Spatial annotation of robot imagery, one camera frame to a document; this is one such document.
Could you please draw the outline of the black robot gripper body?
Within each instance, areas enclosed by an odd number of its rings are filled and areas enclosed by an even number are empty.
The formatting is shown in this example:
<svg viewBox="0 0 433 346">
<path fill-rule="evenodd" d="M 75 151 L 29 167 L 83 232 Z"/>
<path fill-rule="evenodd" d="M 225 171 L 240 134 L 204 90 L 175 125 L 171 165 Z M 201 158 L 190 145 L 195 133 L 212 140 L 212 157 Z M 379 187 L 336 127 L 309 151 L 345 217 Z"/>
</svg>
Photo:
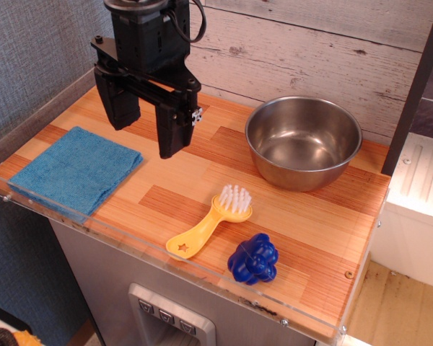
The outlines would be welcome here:
<svg viewBox="0 0 433 346">
<path fill-rule="evenodd" d="M 95 36 L 101 71 L 124 78 L 127 91 L 153 105 L 165 104 L 192 121 L 201 84 L 188 70 L 191 52 L 188 1 L 105 1 L 113 37 Z"/>
</svg>

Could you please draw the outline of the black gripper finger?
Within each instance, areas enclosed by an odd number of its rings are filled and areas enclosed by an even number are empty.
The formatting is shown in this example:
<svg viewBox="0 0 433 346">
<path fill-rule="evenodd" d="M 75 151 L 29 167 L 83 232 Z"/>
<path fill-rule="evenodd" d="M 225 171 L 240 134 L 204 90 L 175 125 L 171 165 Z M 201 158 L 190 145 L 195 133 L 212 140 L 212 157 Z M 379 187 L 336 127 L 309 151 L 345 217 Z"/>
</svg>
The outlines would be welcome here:
<svg viewBox="0 0 433 346">
<path fill-rule="evenodd" d="M 136 122 L 141 116 L 139 99 L 126 90 L 124 78 L 107 74 L 98 67 L 94 73 L 98 94 L 114 129 L 122 130 Z"/>
<path fill-rule="evenodd" d="M 155 115 L 161 159 L 169 159 L 191 144 L 193 126 L 184 113 L 160 104 L 155 107 Z"/>
</svg>

